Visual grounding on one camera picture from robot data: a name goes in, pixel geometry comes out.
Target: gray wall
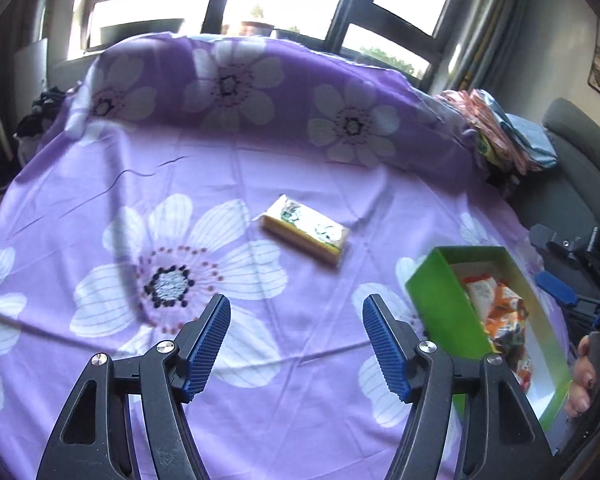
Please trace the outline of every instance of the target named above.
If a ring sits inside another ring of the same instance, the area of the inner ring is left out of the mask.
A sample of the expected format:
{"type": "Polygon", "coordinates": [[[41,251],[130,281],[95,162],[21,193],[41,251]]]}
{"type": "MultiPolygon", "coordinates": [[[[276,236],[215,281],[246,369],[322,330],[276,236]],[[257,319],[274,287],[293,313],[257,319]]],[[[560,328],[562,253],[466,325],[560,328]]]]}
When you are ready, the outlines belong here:
{"type": "Polygon", "coordinates": [[[539,123],[564,97],[600,126],[600,94],[589,87],[598,20],[584,0],[529,0],[515,52],[496,94],[502,107],[539,123]]]}

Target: pile of clothes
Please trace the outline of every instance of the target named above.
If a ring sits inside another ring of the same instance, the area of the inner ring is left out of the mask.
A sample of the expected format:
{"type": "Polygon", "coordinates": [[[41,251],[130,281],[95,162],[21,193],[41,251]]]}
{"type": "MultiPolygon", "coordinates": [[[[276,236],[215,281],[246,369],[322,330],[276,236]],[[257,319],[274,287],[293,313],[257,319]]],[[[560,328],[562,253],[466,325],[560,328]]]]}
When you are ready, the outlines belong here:
{"type": "Polygon", "coordinates": [[[526,175],[556,165],[554,147],[542,126],[504,113],[488,92],[445,90],[435,98],[478,131],[478,152],[502,173],[526,175]]]}

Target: bed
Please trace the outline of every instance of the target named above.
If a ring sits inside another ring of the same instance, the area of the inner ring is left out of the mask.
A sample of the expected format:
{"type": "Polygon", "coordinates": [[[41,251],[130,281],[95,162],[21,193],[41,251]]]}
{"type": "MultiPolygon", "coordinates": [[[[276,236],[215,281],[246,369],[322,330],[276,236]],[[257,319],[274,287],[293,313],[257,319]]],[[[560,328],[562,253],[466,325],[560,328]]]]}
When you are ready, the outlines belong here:
{"type": "MultiPolygon", "coordinates": [[[[220,292],[232,322],[186,406],[210,476],[384,478],[410,407],[384,383],[363,299],[381,294],[422,336],[404,283],[433,247],[502,245],[528,276],[541,266],[474,143],[401,74],[288,41],[155,34],[105,51],[0,207],[8,471],[35,478],[94,353],[145,352],[220,292]],[[258,227],[283,193],[351,229],[339,267],[258,227]]],[[[559,309],[538,295],[566,348],[559,309]]],[[[154,478],[137,399],[131,413],[154,478]]],[[[454,413],[439,478],[453,476],[460,430],[454,413]]]]}

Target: green tree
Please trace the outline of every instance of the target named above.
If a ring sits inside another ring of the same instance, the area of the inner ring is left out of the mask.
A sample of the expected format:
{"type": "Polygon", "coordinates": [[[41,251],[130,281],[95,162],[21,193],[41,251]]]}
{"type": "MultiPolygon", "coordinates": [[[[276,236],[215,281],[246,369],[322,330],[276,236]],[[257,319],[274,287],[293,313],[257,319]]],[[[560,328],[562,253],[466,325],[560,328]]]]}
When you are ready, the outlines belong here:
{"type": "Polygon", "coordinates": [[[381,50],[378,47],[373,46],[371,48],[367,48],[366,46],[362,46],[360,47],[360,52],[362,52],[362,54],[365,54],[366,56],[371,56],[377,60],[385,62],[388,65],[391,65],[394,68],[400,70],[401,72],[407,73],[409,75],[413,75],[413,73],[415,72],[415,69],[413,68],[412,64],[398,59],[395,56],[390,56],[384,50],[381,50]]]}
{"type": "Polygon", "coordinates": [[[256,4],[256,6],[251,9],[251,17],[255,18],[256,20],[264,19],[264,10],[262,10],[260,4],[256,4]]]}

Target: open cardboard box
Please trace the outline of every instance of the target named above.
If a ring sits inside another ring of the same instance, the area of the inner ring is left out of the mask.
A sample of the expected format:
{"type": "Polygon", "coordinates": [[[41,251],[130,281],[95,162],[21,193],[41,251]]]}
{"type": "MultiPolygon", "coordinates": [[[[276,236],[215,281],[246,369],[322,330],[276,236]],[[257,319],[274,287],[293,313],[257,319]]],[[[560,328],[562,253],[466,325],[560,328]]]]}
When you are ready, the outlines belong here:
{"type": "MultiPolygon", "coordinates": [[[[547,431],[559,412],[571,383],[566,358],[538,298],[503,247],[436,247],[406,283],[429,338],[450,355],[480,359],[493,347],[461,280],[492,273],[521,296],[529,312],[525,347],[534,366],[526,394],[542,428],[547,431]]],[[[464,397],[456,396],[459,412],[464,397]]]]}

